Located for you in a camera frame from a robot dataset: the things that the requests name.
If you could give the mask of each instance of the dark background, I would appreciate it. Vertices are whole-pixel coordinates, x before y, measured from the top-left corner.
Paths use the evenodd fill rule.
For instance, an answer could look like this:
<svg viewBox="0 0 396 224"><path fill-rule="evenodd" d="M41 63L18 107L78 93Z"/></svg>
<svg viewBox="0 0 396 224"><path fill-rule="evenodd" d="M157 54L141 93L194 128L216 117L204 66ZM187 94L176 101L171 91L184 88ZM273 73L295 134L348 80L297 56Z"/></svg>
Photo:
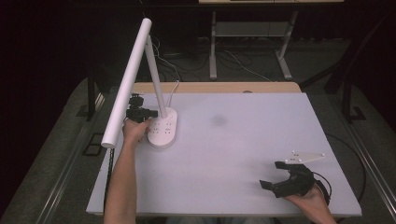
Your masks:
<svg viewBox="0 0 396 224"><path fill-rule="evenodd" d="M152 33L166 48L196 53L196 37L210 35L210 10L169 7L140 8L139 1L112 1L115 6L88 7L97 1L1 1L1 156L0 214L32 165L36 154L63 111L68 97L91 70L102 92L120 83L143 12L153 20ZM143 1L155 5L156 1ZM168 6L196 1L158 1ZM344 38L364 30L361 21L372 6L388 1L346 1L342 7L303 9L293 37ZM282 17L290 8L266 13ZM260 11L220 10L225 20L262 19ZM389 125L396 121L395 13L390 14L367 44L351 75Z"/></svg>

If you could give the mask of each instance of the forearm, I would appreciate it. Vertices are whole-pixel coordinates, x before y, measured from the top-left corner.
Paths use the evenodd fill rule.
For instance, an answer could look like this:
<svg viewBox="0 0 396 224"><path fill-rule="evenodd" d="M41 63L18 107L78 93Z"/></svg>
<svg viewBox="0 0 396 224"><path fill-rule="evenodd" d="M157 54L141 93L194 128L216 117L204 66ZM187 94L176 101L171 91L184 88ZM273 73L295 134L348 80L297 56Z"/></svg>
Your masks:
<svg viewBox="0 0 396 224"><path fill-rule="evenodd" d="M137 140L124 141L107 195L105 223L134 223L136 215L136 173L134 150Z"/></svg>

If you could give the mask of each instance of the hand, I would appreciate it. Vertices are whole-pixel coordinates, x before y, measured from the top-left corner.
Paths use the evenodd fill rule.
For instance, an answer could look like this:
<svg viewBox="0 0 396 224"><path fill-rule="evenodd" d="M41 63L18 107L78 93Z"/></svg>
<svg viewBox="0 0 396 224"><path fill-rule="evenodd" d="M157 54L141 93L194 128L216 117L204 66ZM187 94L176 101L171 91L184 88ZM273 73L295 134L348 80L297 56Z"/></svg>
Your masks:
<svg viewBox="0 0 396 224"><path fill-rule="evenodd" d="M140 141L143 135L149 131L151 119L146 119L144 122L136 123L130 119L124 121L122 127L124 143L131 143L133 141Z"/></svg>
<svg viewBox="0 0 396 224"><path fill-rule="evenodd" d="M304 196L290 195L284 199L294 203L303 211L306 217L317 224L335 223L335 220L330 213L329 207L324 200L323 194L319 186L316 184Z"/></svg>

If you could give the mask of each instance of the black clamp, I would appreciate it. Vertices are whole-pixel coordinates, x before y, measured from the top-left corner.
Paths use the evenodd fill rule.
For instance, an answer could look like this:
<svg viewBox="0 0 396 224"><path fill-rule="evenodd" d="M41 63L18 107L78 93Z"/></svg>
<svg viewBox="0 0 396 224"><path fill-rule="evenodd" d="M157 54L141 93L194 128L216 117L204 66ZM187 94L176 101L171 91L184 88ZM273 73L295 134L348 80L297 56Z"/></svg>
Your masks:
<svg viewBox="0 0 396 224"><path fill-rule="evenodd" d="M133 93L129 99L130 106L126 110L126 117L137 123L141 123L148 118L157 118L158 111L142 108L143 102L144 99L139 94Z"/></svg>
<svg viewBox="0 0 396 224"><path fill-rule="evenodd" d="M276 169L288 170L290 173L289 179L275 184L260 180L263 189L271 190L277 198L294 194L304 196L315 184L318 184L326 203L329 204L330 196L328 191L319 180L314 178L314 173L306 168L305 165L286 164L283 161L276 161L275 166Z"/></svg>

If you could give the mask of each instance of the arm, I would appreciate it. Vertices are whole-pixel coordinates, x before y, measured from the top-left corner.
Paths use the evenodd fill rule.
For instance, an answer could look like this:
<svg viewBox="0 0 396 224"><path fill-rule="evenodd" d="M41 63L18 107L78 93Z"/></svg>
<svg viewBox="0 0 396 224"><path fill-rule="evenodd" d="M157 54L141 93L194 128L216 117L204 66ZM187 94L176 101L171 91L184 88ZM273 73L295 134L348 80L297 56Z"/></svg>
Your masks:
<svg viewBox="0 0 396 224"><path fill-rule="evenodd" d="M294 203L303 211L306 217L317 224L335 223L323 194L317 185L314 185L304 196L290 195L285 197L285 199Z"/></svg>
<svg viewBox="0 0 396 224"><path fill-rule="evenodd" d="M150 120L125 120L123 144L111 176L106 200L105 223L134 223L136 218L136 173L134 151Z"/></svg>

